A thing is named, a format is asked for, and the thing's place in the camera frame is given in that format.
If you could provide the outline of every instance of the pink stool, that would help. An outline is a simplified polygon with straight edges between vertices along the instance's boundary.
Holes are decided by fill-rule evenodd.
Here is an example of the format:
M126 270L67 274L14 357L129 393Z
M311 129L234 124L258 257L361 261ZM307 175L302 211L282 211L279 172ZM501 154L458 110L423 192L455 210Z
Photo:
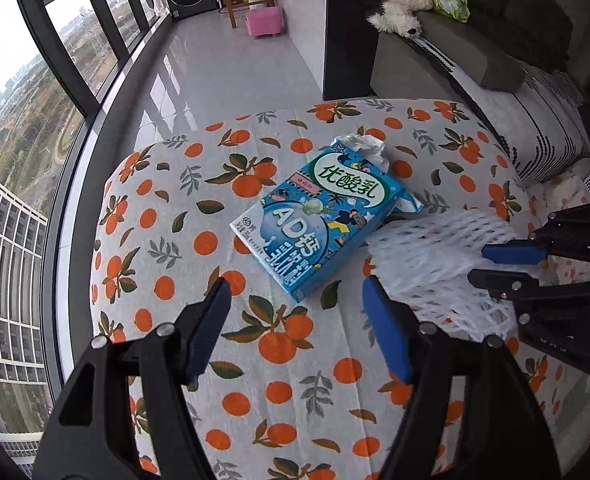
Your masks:
M246 27L248 35L263 36L272 34L277 36L282 31L281 7L262 7L260 9L249 10L246 13Z

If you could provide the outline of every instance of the white plush toy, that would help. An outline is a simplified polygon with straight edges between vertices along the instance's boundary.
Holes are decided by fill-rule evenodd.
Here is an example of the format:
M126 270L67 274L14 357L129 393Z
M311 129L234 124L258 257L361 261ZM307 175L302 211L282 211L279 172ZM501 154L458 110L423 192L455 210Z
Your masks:
M411 38L422 33L422 24L412 13L414 10L432 9L432 0L386 0L383 13L368 18L379 32L395 32Z

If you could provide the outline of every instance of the blue gripper pad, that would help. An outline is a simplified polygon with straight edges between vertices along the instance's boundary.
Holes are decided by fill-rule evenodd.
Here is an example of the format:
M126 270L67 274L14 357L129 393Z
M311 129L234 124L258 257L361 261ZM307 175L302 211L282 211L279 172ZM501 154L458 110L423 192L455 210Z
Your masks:
M537 249L528 240L512 240L507 244L485 245L482 256L496 264L537 265L548 255L546 251Z
M379 281L373 276L364 280L361 287L361 299L388 369L402 382L410 383L411 365L408 357L408 340L400 332L397 322L390 312L392 302Z
M230 310L231 295L228 282L219 278L204 299L205 307L201 319L188 340L188 367L186 376L197 379L206 371L219 333Z

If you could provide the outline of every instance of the table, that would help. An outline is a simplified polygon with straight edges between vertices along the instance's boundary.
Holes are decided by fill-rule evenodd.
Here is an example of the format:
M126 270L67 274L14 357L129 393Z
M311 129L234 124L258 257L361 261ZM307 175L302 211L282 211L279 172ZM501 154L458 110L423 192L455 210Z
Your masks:
M372 480L404 415L411 388L389 374L361 305L361 282L377 273L366 249L296 303L229 228L272 182L346 134L385 140L390 171L431 212L478 207L523 235L540 225L510 161L461 104L372 99L267 111L130 155L105 187L91 273L95 332L142 337L201 301L216 277L230 282L222 337L198 389L186 391L218 478ZM507 344L554 424L581 373L516 338ZM454 457L461 379L436 470ZM142 465L156 471L139 380L131 396Z

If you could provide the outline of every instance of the bolt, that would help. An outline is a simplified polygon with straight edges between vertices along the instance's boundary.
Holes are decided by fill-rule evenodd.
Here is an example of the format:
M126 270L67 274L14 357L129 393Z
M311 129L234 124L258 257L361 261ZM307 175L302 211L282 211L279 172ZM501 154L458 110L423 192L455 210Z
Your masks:
M437 333L437 325L430 321L423 321L419 323L419 332L424 335L435 335Z
M99 348L105 347L107 342L108 338L105 335L96 335L92 338L91 346L97 350Z
M499 336L496 336L495 334L491 334L486 338L486 344L490 348L501 348L502 346L504 346L504 342L502 341L502 338Z
M174 332L174 324L162 323L160 326L157 327L156 332L159 337L166 337L167 335L171 335Z

